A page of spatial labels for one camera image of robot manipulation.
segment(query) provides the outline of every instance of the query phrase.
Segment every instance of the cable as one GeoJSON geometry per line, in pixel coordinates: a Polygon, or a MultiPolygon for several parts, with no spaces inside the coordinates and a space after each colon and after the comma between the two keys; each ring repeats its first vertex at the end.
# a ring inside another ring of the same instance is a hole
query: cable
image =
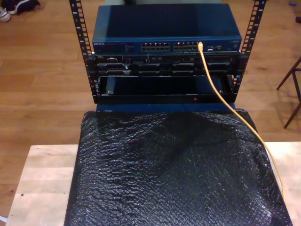
{"type": "Polygon", "coordinates": [[[257,136],[257,138],[262,142],[262,144],[264,145],[264,147],[267,149],[272,161],[273,161],[273,164],[275,166],[275,169],[276,169],[276,172],[278,174],[278,177],[279,177],[279,180],[280,180],[280,184],[281,184],[281,188],[282,188],[282,197],[283,197],[283,200],[285,200],[285,190],[284,190],[284,185],[283,185],[283,182],[282,182],[282,178],[281,178],[281,175],[279,173],[279,169],[275,163],[275,159],[271,153],[271,151],[269,150],[268,146],[265,144],[265,142],[263,141],[263,139],[259,136],[259,134],[256,132],[256,130],[253,129],[253,127],[243,118],[241,117],[225,100],[224,98],[222,98],[222,96],[220,95],[220,93],[217,91],[216,87],[214,86],[213,82],[212,82],[212,79],[211,79],[211,76],[209,74],[209,71],[208,71],[208,68],[207,68],[207,64],[206,64],[206,60],[205,60],[205,57],[204,57],[204,53],[203,53],[203,43],[202,42],[199,42],[198,43],[198,51],[199,53],[201,54],[201,57],[202,57],[202,61],[203,61],[203,64],[204,64],[204,68],[205,68],[205,71],[206,71],[206,74],[207,74],[207,77],[208,77],[208,80],[210,82],[210,85],[211,87],[213,88],[213,90],[215,91],[215,93],[217,94],[217,96],[219,97],[219,99],[241,120],[244,122],[244,124],[246,124],[247,127],[250,128],[250,130],[257,136]]]}

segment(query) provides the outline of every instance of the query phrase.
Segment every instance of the wooden table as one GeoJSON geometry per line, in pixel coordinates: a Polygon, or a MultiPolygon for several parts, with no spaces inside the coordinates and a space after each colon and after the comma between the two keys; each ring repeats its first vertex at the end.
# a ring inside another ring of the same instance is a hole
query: wooden table
{"type": "MultiPolygon", "coordinates": [[[[285,185],[286,206],[301,226],[301,142],[267,143],[285,185]]],[[[7,226],[62,226],[77,145],[31,146],[7,226]]]]}

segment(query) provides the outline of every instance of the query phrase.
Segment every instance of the network switch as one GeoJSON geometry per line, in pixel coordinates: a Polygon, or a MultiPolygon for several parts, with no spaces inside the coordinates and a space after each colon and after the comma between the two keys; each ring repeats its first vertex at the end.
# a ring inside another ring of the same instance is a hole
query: network switch
{"type": "Polygon", "coordinates": [[[237,52],[241,36],[228,4],[100,6],[94,52],[109,54],[237,52]]]}

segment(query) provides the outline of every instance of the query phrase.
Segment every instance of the blue network switch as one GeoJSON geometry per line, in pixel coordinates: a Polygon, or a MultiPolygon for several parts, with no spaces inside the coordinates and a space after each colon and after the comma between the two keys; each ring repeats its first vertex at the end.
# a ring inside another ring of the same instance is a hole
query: blue network switch
{"type": "Polygon", "coordinates": [[[239,51],[241,36],[228,4],[100,6],[96,55],[239,51]]]}

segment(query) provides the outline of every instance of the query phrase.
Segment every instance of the chair leg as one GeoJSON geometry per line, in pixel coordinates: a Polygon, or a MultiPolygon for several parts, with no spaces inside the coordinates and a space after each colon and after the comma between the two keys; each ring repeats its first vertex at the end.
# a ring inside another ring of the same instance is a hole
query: chair leg
{"type": "Polygon", "coordinates": [[[296,114],[298,113],[298,111],[301,109],[301,102],[298,104],[298,106],[296,107],[296,109],[294,110],[292,116],[290,117],[290,119],[287,121],[286,125],[284,126],[284,129],[286,129],[288,127],[288,125],[291,123],[291,121],[294,119],[294,117],[296,116],[296,114]]]}
{"type": "Polygon", "coordinates": [[[290,69],[290,71],[286,74],[284,79],[281,81],[279,86],[277,87],[277,90],[280,89],[280,87],[285,83],[285,81],[290,77],[290,75],[293,73],[294,69],[301,63],[301,57],[297,60],[297,62],[293,65],[293,67],[290,69]]]}

